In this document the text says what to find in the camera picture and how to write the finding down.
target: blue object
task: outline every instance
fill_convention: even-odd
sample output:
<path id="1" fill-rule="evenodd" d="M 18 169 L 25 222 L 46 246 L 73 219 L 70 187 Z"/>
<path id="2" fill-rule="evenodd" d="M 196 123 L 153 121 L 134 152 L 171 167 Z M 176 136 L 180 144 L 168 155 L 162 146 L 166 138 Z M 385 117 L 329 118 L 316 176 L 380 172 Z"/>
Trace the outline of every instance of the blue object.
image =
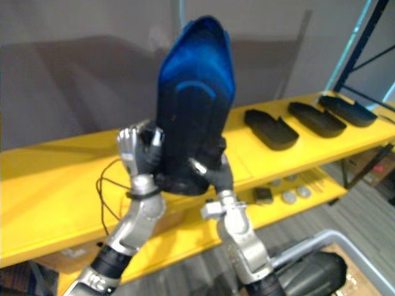
<path id="1" fill-rule="evenodd" d="M 194 157 L 217 168 L 225 149 L 221 137 L 235 81 L 226 31 L 213 17 L 189 22 L 163 61 L 158 79 L 157 125 L 165 132 L 156 175 L 162 190 L 205 193 L 207 182 L 188 166 Z"/>

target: robotic arm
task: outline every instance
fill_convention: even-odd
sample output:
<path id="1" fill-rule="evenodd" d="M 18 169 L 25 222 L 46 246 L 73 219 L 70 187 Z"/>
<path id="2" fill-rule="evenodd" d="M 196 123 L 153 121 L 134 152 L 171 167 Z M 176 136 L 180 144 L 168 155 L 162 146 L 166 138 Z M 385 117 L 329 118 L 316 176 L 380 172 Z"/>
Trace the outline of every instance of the robotic arm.
<path id="1" fill-rule="evenodd" d="M 151 143 L 145 144 L 141 135 L 148 124 L 142 121 L 121 130 L 117 136 L 120 156 L 131 179 L 133 201 L 92 264 L 64 295 L 112 294 L 130 260 L 151 237 L 158 219 L 164 214 L 165 200 L 151 175 L 160 161 L 164 135 L 161 129 L 155 128 Z"/>
<path id="2" fill-rule="evenodd" d="M 256 236 L 245 212 L 246 204 L 233 192 L 233 177 L 225 154 L 219 170 L 208 170 L 195 159 L 189 163 L 193 170 L 214 185 L 218 200 L 201 208 L 206 219 L 217 219 L 217 231 L 226 245 L 228 256 L 239 280 L 250 296 L 285 295 L 273 272 L 265 245 Z"/>

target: gray carpet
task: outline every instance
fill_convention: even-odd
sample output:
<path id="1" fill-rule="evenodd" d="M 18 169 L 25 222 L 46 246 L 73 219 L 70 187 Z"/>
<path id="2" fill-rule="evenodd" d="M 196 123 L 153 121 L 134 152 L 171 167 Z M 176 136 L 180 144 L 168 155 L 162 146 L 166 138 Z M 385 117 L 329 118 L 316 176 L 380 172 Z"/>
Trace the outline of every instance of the gray carpet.
<path id="1" fill-rule="evenodd" d="M 339 166 L 324 170 L 338 181 Z M 347 235 L 395 285 L 395 209 L 360 181 L 338 203 L 321 205 L 257 230 L 270 252 L 323 229 Z M 234 272 L 222 245 L 118 288 L 116 295 L 237 295 Z"/>

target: black cable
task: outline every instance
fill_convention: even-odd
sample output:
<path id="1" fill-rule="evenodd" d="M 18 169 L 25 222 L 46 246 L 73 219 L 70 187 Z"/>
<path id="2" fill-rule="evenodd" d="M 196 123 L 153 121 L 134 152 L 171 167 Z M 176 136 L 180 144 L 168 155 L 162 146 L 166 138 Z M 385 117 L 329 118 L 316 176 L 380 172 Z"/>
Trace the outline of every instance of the black cable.
<path id="1" fill-rule="evenodd" d="M 104 229 L 104 231 L 106 232 L 106 235 L 107 235 L 107 236 L 109 235 L 109 232 L 108 232 L 107 226 L 106 226 L 106 224 L 105 224 L 105 222 L 104 222 L 104 207 L 106 207 L 106 208 L 108 209 L 108 211 L 111 213 L 112 216 L 114 216 L 115 219 L 119 220 L 119 217 L 111 210 L 111 208 L 108 206 L 108 204 L 104 201 L 104 197 L 103 197 L 103 194 L 102 194 L 102 192 L 103 192 L 103 190 L 102 190 L 102 182 L 103 182 L 103 180 L 105 180 L 105 181 L 110 182 L 110 183 L 112 183 L 112 184 L 114 184 L 114 185 L 117 185 L 117 186 L 120 186 L 120 187 L 122 187 L 122 188 L 125 188 L 125 189 L 130 190 L 129 187 L 127 187 L 127 186 L 125 186 L 125 185 L 122 185 L 122 184 L 120 184 L 120 183 L 118 183 L 118 182 L 115 182 L 115 181 L 113 181 L 113 180 L 111 180 L 111 179 L 109 179 L 109 178 L 105 178 L 105 177 L 104 177 L 104 174 L 106 173 L 106 171 L 107 171 L 113 164 L 115 164 L 116 162 L 118 162 L 119 160 L 120 160 L 120 158 L 117 158 L 117 159 L 113 160 L 112 162 L 110 162 L 110 163 L 102 170 L 102 172 L 101 172 L 101 174 L 100 174 L 100 178 L 96 180 L 96 190 L 97 190 L 97 192 L 98 192 L 98 194 L 99 194 L 100 203 L 101 203 L 101 224 L 103 225 L 103 229 Z"/>

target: black plastic tray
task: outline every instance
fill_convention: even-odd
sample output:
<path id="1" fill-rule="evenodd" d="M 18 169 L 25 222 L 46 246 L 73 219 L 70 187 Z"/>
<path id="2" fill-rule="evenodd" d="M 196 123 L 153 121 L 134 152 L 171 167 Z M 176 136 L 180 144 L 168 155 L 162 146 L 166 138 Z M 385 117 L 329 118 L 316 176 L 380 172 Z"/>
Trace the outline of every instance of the black plastic tray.
<path id="1" fill-rule="evenodd" d="M 357 102 L 349 104 L 339 97 L 322 96 L 320 97 L 319 103 L 324 108 L 356 126 L 369 126 L 377 118 L 375 114 L 371 113 L 371 111 L 365 109 Z"/>
<path id="2" fill-rule="evenodd" d="M 247 110 L 244 122 L 252 132 L 269 148 L 285 150 L 293 146 L 299 135 L 279 117 L 275 120 L 268 113 L 258 110 Z"/>
<path id="3" fill-rule="evenodd" d="M 306 127 L 324 138 L 339 136 L 347 127 L 328 111 L 320 112 L 307 104 L 293 102 L 289 104 L 288 110 Z"/>

